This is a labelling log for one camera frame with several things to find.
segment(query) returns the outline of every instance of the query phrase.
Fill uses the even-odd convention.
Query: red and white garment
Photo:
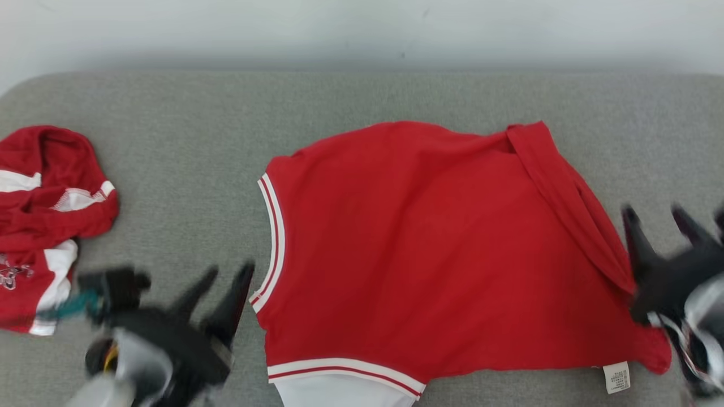
[[[118,215],[113,184],[83,135],[24,127],[0,141],[0,328],[52,335],[37,310],[70,294],[73,238],[106,232]]]
[[[383,123],[273,159],[271,261],[251,296],[287,407],[409,407],[480,369],[639,361],[626,251],[542,123],[487,137]]]

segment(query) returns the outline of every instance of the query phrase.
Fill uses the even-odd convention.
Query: white background
[[[724,73],[723,0],[0,0],[0,94],[118,67]]]

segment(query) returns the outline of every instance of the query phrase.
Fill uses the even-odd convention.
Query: red stripe
[[[309,373],[309,372],[321,372],[321,371],[324,371],[324,370],[346,370],[346,371],[348,371],[348,372],[355,372],[355,373],[365,374],[365,375],[367,375],[367,376],[378,377],[378,378],[380,378],[380,379],[385,379],[385,380],[387,380],[388,382],[395,383],[396,385],[398,385],[398,386],[406,389],[407,391],[409,391],[410,393],[414,394],[415,396],[419,396],[419,395],[420,395],[420,392],[419,392],[419,391],[416,391],[416,390],[414,390],[412,387],[407,386],[407,385],[404,384],[404,383],[400,383],[400,382],[398,382],[397,380],[392,379],[392,378],[390,378],[390,377],[383,376],[383,375],[377,374],[377,373],[365,372],[364,370],[352,369],[351,367],[344,367],[344,366],[324,366],[324,367],[313,367],[313,368],[310,368],[310,369],[294,370],[294,371],[291,371],[291,372],[284,372],[284,373],[277,373],[277,374],[269,375],[269,379],[271,380],[271,379],[276,379],[276,378],[278,378],[278,377],[291,376],[291,375],[293,375],[293,374],[302,374],[302,373]]]
[[[271,275],[269,275],[269,281],[266,282],[266,285],[261,289],[261,292],[259,295],[254,298],[253,301],[251,301],[252,305],[259,300],[261,296],[264,295],[266,290],[269,288],[269,285],[272,283],[272,280],[274,279],[274,273],[277,272],[277,262],[279,261],[279,225],[277,224],[277,212],[274,210],[274,201],[272,200],[272,195],[269,192],[269,188],[266,186],[266,182],[264,182],[264,179],[261,179],[261,184],[264,186],[264,192],[266,194],[266,198],[269,200],[269,207],[271,208],[271,217],[274,220],[274,230],[276,233],[274,234],[275,239],[275,246],[274,246],[274,264],[271,267]]]

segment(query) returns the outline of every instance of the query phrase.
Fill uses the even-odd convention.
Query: care label
[[[608,394],[618,393],[631,387],[628,362],[603,366],[603,374],[606,375],[606,391]]]

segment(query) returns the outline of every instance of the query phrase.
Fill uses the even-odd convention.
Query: embroidered logo
[[[19,274],[25,274],[28,278],[33,275],[33,270],[30,266],[11,266],[7,257],[0,254],[0,287],[6,290],[14,290],[16,287],[15,277]]]

